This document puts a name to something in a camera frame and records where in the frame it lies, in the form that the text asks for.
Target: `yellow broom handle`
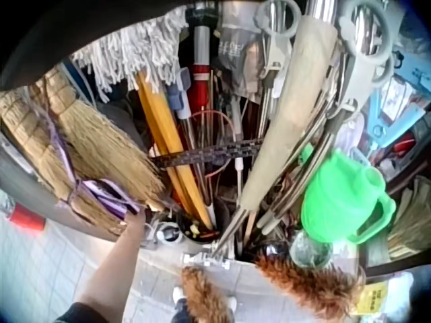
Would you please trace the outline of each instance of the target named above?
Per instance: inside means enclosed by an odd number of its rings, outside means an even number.
[[[156,120],[154,119],[153,113],[151,111],[150,108],[150,103],[148,102],[146,96],[145,96],[145,92],[142,88],[142,86],[139,86],[138,89],[138,94],[139,94],[139,99],[141,101],[141,105],[143,108],[143,111],[145,113],[145,117],[147,118],[147,123],[148,123],[148,127],[150,128],[154,141],[156,142],[157,148],[159,150],[159,152],[162,155],[165,155],[167,153],[169,153],[168,148],[163,140],[163,136],[160,133],[159,128],[157,127],[156,124]],[[181,201],[181,204],[183,204],[184,210],[188,213],[188,214],[193,214],[193,208],[192,208],[192,202],[190,201],[189,196],[187,195],[187,193],[185,192],[183,186],[180,183],[180,179],[178,178],[178,174],[176,173],[176,170],[174,168],[167,168],[166,170],[168,172],[170,181],[172,182],[172,185],[176,191],[176,193],[178,194],[178,197]]]
[[[144,91],[146,98],[148,99],[148,106],[152,111],[155,123],[158,126],[161,136],[166,144],[169,153],[176,153],[183,151],[183,145],[180,140],[180,136],[176,131],[176,126],[172,113],[169,109],[168,103],[164,96],[164,93],[159,91],[153,93],[150,85],[145,82],[145,76],[142,72],[138,73],[140,80],[140,87]],[[183,187],[187,191],[189,198],[193,202],[196,208],[198,216],[208,229],[212,229],[213,226],[209,219],[209,215],[205,204],[203,203],[202,196],[197,188],[196,181],[193,177],[190,166],[178,166],[176,171]]]

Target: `sneaker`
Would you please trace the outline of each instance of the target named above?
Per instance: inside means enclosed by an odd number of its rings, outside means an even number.
[[[229,296],[228,297],[228,307],[232,310],[233,313],[236,311],[236,306],[238,302],[236,301],[235,296]]]
[[[176,304],[180,299],[186,298],[184,295],[184,290],[177,286],[174,288],[174,293],[172,293],[172,298],[174,299],[174,303]]]

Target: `feather duster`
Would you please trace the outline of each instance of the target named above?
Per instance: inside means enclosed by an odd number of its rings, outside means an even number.
[[[184,294],[190,315],[199,322],[229,323],[229,309],[218,289],[205,273],[195,267],[185,267],[181,273]]]
[[[305,269],[286,258],[260,255],[257,267],[274,285],[324,320],[340,322],[348,316],[362,286],[361,279],[333,265],[319,270]]]

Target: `hand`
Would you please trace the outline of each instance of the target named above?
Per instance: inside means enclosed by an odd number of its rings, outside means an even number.
[[[125,216],[125,221],[127,222],[127,229],[143,232],[145,220],[147,218],[145,212],[146,209],[142,209],[138,214],[134,215],[132,214],[132,212],[127,211]]]

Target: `person's arm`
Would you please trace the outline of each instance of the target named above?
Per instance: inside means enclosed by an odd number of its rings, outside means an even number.
[[[110,323],[121,322],[135,275],[145,213],[128,214],[128,226],[77,302],[90,306]]]

